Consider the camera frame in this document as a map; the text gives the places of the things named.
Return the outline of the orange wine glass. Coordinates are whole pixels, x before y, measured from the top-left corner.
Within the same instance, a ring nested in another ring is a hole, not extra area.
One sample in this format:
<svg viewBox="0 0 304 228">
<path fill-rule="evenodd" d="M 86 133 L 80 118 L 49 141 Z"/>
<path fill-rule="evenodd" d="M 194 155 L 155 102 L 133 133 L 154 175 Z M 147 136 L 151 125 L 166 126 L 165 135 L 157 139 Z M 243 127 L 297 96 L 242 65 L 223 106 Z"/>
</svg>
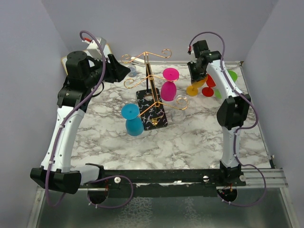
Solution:
<svg viewBox="0 0 304 228">
<path fill-rule="evenodd" d="M 207 81 L 208 76 L 206 76 L 204 79 L 191 83 L 190 86 L 187 87 L 186 93 L 189 96 L 197 96 L 199 92 L 199 88 L 201 88 Z"/>
</svg>

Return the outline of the red wine glass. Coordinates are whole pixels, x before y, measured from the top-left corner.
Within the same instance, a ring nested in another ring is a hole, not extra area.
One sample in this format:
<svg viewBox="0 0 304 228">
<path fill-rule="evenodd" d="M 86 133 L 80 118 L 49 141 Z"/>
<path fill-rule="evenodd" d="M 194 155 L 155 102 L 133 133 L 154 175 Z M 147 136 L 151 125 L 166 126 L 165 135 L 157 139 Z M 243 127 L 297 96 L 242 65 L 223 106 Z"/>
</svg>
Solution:
<svg viewBox="0 0 304 228">
<path fill-rule="evenodd" d="M 202 94 L 205 97 L 212 97 L 214 95 L 213 88 L 216 86 L 216 84 L 215 84 L 213 78 L 209 74 L 207 74 L 206 85 L 207 85 L 207 87 L 204 87 L 202 89 Z"/>
</svg>

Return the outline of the green wine glass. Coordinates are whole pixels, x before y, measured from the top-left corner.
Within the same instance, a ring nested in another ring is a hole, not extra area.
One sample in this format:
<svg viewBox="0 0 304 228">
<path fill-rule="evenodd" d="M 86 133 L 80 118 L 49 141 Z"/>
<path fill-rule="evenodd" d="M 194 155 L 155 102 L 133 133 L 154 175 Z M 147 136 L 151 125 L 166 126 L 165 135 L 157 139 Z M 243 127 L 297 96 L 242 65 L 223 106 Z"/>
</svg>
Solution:
<svg viewBox="0 0 304 228">
<path fill-rule="evenodd" d="M 231 79 L 233 80 L 233 82 L 236 82 L 237 79 L 238 79 L 237 73 L 234 72 L 234 71 L 232 71 L 232 70 L 228 70 L 228 73 L 229 73 Z M 215 88 L 213 89 L 213 91 L 214 91 L 214 96 L 215 96 L 217 99 L 221 99 L 221 98 L 222 98 L 222 97 L 221 97 L 221 93 L 220 93 L 220 91 L 218 90 L 217 87 L 215 87 Z"/>
</svg>

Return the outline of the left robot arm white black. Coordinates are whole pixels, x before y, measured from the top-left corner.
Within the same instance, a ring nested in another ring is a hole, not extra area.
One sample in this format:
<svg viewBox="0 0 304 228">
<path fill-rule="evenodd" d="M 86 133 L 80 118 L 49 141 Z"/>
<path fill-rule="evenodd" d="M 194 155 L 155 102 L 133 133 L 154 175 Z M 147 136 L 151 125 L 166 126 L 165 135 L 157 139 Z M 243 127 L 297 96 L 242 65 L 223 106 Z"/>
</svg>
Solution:
<svg viewBox="0 0 304 228">
<path fill-rule="evenodd" d="M 46 190 L 75 194 L 87 182 L 98 188 L 104 184 L 102 165 L 87 163 L 71 169 L 71 153 L 76 133 L 93 96 L 92 91 L 105 82 L 121 82 L 130 69 L 113 54 L 97 59 L 84 51 L 66 57 L 66 79 L 57 95 L 57 121 L 46 156 L 30 178 Z"/>
</svg>

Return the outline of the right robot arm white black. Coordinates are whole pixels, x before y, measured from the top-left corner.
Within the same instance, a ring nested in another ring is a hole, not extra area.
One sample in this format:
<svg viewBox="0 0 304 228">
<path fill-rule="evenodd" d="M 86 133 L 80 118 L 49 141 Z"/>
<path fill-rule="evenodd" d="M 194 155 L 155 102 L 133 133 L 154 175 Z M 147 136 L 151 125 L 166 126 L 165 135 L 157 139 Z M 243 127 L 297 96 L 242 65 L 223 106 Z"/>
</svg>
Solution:
<svg viewBox="0 0 304 228">
<path fill-rule="evenodd" d="M 242 91 L 232 80 L 221 60 L 219 51 L 199 51 L 192 54 L 195 60 L 188 63 L 191 82 L 210 76 L 220 91 L 222 104 L 217 111 L 217 121 L 223 132 L 223 155 L 220 160 L 218 182 L 228 186 L 243 174 L 238 162 L 240 127 L 247 118 L 249 104 L 241 97 Z"/>
</svg>

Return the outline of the magenta wine glass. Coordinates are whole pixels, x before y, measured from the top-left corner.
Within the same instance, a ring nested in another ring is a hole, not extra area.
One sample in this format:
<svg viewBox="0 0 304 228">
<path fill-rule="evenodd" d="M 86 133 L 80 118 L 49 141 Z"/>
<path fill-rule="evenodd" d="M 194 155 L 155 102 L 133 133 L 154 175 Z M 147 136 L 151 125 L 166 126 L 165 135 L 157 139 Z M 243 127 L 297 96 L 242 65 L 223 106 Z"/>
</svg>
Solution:
<svg viewBox="0 0 304 228">
<path fill-rule="evenodd" d="M 161 98 L 164 101 L 172 101 L 174 100 L 177 87 L 173 81 L 179 79 L 179 72 L 175 68 L 167 68 L 163 71 L 163 77 L 167 79 L 167 81 L 161 87 Z"/>
</svg>

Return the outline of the clear wine glass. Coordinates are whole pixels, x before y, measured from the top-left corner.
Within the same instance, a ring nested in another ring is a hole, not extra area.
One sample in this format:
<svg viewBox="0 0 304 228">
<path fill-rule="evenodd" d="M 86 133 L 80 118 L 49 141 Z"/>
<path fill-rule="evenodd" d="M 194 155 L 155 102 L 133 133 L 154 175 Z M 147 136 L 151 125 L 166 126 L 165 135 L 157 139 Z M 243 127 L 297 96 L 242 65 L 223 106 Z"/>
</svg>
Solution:
<svg viewBox="0 0 304 228">
<path fill-rule="evenodd" d="M 171 109 L 171 120 L 175 124 L 182 123 L 186 118 L 186 109 L 190 104 L 189 97 L 185 94 L 176 95 Z"/>
</svg>

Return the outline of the blue wine glass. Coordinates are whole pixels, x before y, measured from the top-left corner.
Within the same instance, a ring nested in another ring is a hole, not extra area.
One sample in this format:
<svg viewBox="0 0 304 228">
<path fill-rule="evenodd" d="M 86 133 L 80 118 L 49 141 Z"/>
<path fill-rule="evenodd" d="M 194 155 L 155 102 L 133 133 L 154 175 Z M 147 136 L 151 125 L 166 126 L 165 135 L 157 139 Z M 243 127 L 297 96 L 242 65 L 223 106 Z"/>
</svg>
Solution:
<svg viewBox="0 0 304 228">
<path fill-rule="evenodd" d="M 126 120 L 126 131 L 131 136 L 143 133 L 144 127 L 139 116 L 139 107 L 135 104 L 126 104 L 121 110 L 122 117 Z"/>
</svg>

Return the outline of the small clear plastic cup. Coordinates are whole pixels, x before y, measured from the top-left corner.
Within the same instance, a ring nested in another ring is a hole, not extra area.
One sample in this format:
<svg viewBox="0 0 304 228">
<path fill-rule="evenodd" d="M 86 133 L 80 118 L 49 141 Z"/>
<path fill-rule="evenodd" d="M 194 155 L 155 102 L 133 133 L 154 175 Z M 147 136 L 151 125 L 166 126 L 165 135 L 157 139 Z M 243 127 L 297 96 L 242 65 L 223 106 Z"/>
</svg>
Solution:
<svg viewBox="0 0 304 228">
<path fill-rule="evenodd" d="M 135 77 L 137 75 L 136 66 L 130 65 L 128 66 L 130 69 L 130 73 L 128 74 L 129 77 Z"/>
</svg>

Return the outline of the white whiteboard eraser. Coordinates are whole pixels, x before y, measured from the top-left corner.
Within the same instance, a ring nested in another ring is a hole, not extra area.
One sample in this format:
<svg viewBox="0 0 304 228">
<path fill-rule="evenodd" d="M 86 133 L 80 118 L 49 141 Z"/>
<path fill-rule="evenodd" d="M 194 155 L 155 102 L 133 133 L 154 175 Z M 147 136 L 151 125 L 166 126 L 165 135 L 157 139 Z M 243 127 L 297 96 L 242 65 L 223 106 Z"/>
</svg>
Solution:
<svg viewBox="0 0 304 228">
<path fill-rule="evenodd" d="M 130 63 L 135 65 L 135 66 L 145 67 L 145 61 L 143 59 L 140 59 L 140 58 L 131 57 L 131 62 Z"/>
</svg>

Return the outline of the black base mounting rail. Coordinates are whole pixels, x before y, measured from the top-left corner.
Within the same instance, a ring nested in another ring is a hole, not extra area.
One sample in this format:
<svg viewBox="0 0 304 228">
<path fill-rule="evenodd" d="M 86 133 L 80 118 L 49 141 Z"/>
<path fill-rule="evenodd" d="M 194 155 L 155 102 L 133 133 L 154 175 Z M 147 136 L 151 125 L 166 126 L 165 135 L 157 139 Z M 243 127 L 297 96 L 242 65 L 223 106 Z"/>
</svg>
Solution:
<svg viewBox="0 0 304 228">
<path fill-rule="evenodd" d="M 246 179 L 240 168 L 231 174 L 223 169 L 183 170 L 102 170 L 108 181 L 88 182 L 81 190 L 108 190 L 111 198 L 133 197 L 215 197 L 218 187 L 243 187 Z"/>
</svg>

